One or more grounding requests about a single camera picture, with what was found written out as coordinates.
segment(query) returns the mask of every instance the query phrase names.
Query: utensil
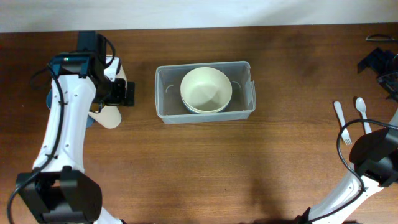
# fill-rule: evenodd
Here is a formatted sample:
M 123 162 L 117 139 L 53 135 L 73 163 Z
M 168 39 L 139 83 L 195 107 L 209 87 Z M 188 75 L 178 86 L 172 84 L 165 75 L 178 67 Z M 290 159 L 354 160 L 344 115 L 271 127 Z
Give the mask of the utensil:
M 367 119 L 368 118 L 366 116 L 366 113 L 365 113 L 366 112 L 365 101 L 361 97 L 358 97 L 358 99 L 356 99 L 355 107 L 361 113 L 362 119 Z M 365 134 L 369 134 L 369 133 L 372 132 L 372 129 L 371 129 L 371 127 L 370 127 L 368 122 L 364 122 L 363 123 L 363 127 L 365 129 Z
M 184 105 L 194 113 L 217 113 L 224 110 L 232 97 L 228 77 L 215 68 L 202 67 L 188 72 L 180 87 Z
M 343 127 L 346 122 L 344 120 L 344 115 L 343 115 L 343 109 L 341 108 L 341 103 L 339 101 L 336 101 L 333 103 L 335 106 L 335 110 L 337 113 L 337 117 L 340 120 L 341 127 Z M 352 144 L 351 138 L 349 137 L 349 133 L 347 129 L 344 129 L 343 133 L 341 134 L 341 137 L 343 138 L 343 141 L 346 145 Z

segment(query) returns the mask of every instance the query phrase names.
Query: spoon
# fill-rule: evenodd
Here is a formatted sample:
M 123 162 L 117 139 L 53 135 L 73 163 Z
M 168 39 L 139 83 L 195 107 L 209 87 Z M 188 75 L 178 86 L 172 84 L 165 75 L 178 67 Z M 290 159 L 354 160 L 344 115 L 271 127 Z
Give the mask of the spoon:
M 362 119 L 367 119 L 368 117 L 366 116 L 366 105 L 365 105 L 365 101 L 363 101 L 363 99 L 361 97 L 358 97 L 358 99 L 356 99 L 355 101 L 355 107 L 356 109 L 361 113 L 362 115 Z M 363 127 L 365 128 L 365 134 L 369 134 L 372 132 L 372 129 L 369 125 L 369 123 L 364 122 L 363 123 Z

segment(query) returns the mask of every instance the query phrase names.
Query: white wall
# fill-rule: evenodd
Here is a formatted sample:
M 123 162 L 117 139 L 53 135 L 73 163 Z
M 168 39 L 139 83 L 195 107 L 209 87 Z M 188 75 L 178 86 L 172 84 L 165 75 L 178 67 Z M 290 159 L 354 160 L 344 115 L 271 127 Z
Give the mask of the white wall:
M 0 0 L 0 32 L 397 21 L 398 0 Z

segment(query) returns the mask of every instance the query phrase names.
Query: gray container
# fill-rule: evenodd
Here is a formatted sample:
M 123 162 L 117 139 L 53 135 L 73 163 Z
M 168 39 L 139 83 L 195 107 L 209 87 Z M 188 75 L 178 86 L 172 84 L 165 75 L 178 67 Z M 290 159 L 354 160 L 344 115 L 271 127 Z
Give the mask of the gray container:
M 232 98 L 223 112 L 191 114 L 181 99 L 180 85 L 191 70 L 211 67 L 223 72 L 231 81 Z M 160 66 L 156 70 L 155 103 L 157 115 L 165 124 L 184 124 L 210 121 L 247 119 L 256 109 L 254 81 L 247 62 L 200 63 Z

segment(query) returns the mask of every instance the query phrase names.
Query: blue object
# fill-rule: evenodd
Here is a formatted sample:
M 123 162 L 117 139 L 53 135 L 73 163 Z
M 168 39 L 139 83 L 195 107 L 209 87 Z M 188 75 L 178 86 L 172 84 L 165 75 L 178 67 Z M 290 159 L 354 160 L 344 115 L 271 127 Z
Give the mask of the blue object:
M 51 109 L 51 101 L 52 101 L 52 90 L 47 94 L 47 97 L 45 99 L 45 104 L 49 109 Z M 93 125 L 94 119 L 91 116 L 87 116 L 87 123 L 86 123 L 86 128 L 90 127 Z

